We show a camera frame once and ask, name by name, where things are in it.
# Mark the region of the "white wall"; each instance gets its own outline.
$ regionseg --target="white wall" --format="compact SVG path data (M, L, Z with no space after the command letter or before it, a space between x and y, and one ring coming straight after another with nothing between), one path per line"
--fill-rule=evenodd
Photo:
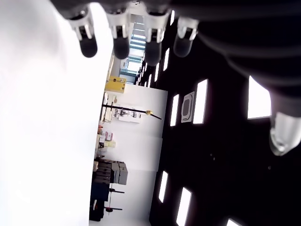
M90 221L89 226L151 226L146 220L104 218L101 222Z
M162 137L167 102L167 91L127 84L124 94L113 94L117 96L117 103L140 106L145 110L152 110L153 113L161 117L162 120L158 120L152 116L145 116L143 117L142 123L129 124L128 122L118 121L118 123L105 123L105 126L109 126L116 131L123 130L149 135L152 137Z
M154 171L128 169L127 185L112 185L116 191L123 191L125 194L112 193L111 207L123 210L114 210L110 215L105 212L104 218L148 220L155 179L156 172Z
M167 91L127 84L124 94L109 93L117 96L117 103L152 110L163 120L145 115L141 123L112 119L111 123L103 125L113 132L113 140L116 141L116 147L108 148L105 158L124 161L128 169L128 178L127 185L113 184L114 189L125 194L112 193L111 196L111 207L123 210L113 211L110 215L105 212L101 225L115 225L115 218L124 222L139 219L143 221L135 224L132 222L132 225L148 225L162 146Z
M48 0L0 1L0 225L87 226L100 103L112 52L82 56Z

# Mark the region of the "box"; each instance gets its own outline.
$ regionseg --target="box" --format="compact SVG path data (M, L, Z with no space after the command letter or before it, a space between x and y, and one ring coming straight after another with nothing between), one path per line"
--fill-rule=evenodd
M118 183L120 185L127 185L127 169L126 168L120 168L120 175L119 175Z
M106 83L104 90L117 93L124 93L127 80L116 76L110 76L109 82Z
M118 184L120 174L118 163L112 163L112 171L114 172L114 183Z

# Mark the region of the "ceiling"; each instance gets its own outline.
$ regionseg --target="ceiling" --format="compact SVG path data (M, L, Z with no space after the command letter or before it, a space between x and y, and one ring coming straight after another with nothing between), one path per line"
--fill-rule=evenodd
M166 29L157 82L168 91L163 145L150 223L176 225L182 188L192 192L187 226L290 225L299 221L300 146L283 157L269 148L268 118L247 119L249 80L199 39L186 58L172 52L177 20ZM163 71L165 51L168 68ZM147 67L142 84L154 74ZM183 97L208 79L204 124L181 123ZM179 94L176 125L170 127L173 97ZM158 199L162 172L168 173L164 203Z

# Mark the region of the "yellow box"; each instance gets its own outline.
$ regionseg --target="yellow box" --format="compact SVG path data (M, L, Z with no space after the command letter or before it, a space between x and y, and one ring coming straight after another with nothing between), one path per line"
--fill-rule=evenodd
M110 76L109 82L105 85L105 91L124 93L127 80L116 76Z

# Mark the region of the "black pole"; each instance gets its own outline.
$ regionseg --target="black pole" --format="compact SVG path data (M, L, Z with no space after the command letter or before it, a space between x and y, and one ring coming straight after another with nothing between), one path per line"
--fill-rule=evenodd
M127 107L118 107L118 106L113 106L113 105L102 105L103 107L108 107L108 108L115 108L115 109L120 109L120 110L126 110L126 111L132 111L132 112L140 112L140 113L146 113L145 111L141 111L141 110L136 110L136 109L132 109L132 108L127 108ZM162 120L160 117L155 116L153 114L150 114L151 116Z

